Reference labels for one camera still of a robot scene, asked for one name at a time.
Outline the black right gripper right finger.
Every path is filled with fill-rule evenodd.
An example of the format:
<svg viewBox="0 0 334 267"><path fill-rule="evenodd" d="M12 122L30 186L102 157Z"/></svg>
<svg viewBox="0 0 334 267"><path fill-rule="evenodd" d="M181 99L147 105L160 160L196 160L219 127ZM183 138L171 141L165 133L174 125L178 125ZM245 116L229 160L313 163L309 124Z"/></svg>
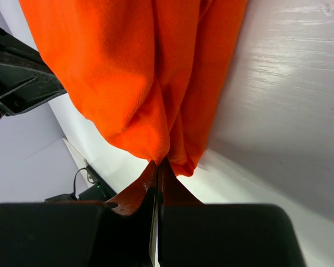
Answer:
<svg viewBox="0 0 334 267"><path fill-rule="evenodd" d="M292 222L273 204L204 204L158 167L161 266L305 266Z"/></svg>

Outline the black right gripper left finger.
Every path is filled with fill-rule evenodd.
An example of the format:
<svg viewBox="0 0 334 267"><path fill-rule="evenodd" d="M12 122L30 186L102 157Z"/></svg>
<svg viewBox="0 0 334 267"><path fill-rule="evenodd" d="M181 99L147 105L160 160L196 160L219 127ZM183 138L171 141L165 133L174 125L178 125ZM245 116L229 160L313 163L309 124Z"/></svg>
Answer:
<svg viewBox="0 0 334 267"><path fill-rule="evenodd" d="M107 202L0 204L0 266L152 266L157 170Z"/></svg>

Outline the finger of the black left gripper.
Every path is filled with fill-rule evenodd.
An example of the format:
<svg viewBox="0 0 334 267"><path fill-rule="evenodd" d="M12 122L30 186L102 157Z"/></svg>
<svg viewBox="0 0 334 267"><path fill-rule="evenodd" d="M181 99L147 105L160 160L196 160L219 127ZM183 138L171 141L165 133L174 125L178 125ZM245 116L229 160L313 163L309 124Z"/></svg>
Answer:
<svg viewBox="0 0 334 267"><path fill-rule="evenodd" d="M66 90L33 49L0 49L0 120L64 95Z"/></svg>
<svg viewBox="0 0 334 267"><path fill-rule="evenodd" d="M38 65L38 68L47 68L36 50L13 37L3 28L0 28L0 63Z"/></svg>

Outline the orange t shirt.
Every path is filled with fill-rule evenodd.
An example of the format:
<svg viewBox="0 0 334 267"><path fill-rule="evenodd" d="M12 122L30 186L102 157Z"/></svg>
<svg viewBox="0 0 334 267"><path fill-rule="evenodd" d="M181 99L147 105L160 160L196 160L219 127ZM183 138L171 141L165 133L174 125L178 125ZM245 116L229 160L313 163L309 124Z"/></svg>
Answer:
<svg viewBox="0 0 334 267"><path fill-rule="evenodd" d="M20 1L34 42L111 145L191 176L247 1Z"/></svg>

